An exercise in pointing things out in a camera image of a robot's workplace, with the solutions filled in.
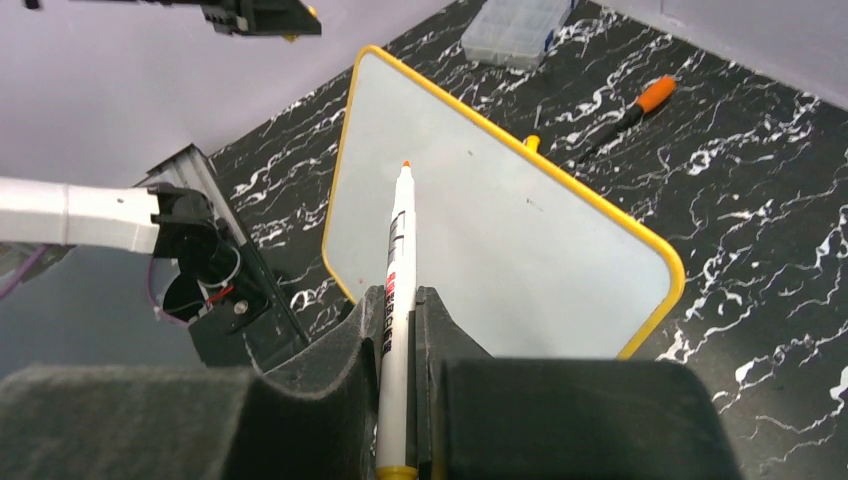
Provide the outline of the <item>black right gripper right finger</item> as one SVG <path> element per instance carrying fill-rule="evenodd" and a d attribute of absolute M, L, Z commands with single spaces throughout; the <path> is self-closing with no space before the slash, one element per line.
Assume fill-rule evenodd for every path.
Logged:
<path fill-rule="evenodd" d="M 416 295 L 423 479 L 738 479 L 710 396 L 676 363 L 496 358 Z"/>

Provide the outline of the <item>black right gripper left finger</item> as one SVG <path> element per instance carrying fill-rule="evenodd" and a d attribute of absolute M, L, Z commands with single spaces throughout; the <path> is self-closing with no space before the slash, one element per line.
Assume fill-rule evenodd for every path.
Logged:
<path fill-rule="evenodd" d="M 1 384 L 5 479 L 371 479 L 383 289 L 266 374 L 36 366 Z"/>

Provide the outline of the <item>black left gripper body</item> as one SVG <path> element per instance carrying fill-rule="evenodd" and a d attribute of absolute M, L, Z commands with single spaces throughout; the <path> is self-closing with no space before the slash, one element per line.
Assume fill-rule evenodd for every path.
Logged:
<path fill-rule="evenodd" d="M 322 35 L 315 9 L 298 0 L 88 0 L 86 4 L 192 9 L 224 36 L 297 39 Z"/>

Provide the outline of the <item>white orange marker pen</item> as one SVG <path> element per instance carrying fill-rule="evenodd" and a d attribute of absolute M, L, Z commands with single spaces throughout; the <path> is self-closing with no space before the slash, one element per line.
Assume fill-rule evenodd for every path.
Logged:
<path fill-rule="evenodd" d="M 418 477 L 415 394 L 417 290 L 415 182 L 404 162 L 395 184 L 384 285 L 375 465 L 378 479 Z"/>

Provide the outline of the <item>yellow framed whiteboard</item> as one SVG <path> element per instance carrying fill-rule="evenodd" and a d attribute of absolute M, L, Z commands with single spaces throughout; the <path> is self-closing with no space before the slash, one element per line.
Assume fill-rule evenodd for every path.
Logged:
<path fill-rule="evenodd" d="M 502 357 L 627 358 L 685 286 L 663 238 L 377 46 L 354 64 L 321 254 L 351 300 L 387 270 L 411 165 L 417 279 Z"/>

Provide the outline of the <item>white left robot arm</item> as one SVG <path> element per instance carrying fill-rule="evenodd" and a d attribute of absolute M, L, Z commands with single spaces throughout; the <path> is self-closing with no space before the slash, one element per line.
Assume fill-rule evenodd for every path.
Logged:
<path fill-rule="evenodd" d="M 1 240 L 35 244 L 32 258 L 4 286 L 9 292 L 52 246 L 94 246 L 172 260 L 200 291 L 185 307 L 153 311 L 177 325 L 218 328 L 225 336 L 267 319 L 274 349 L 292 356 L 310 337 L 298 324 L 256 245 L 217 189 L 193 145 L 154 170 L 151 182 L 115 189 L 4 177 Z"/>

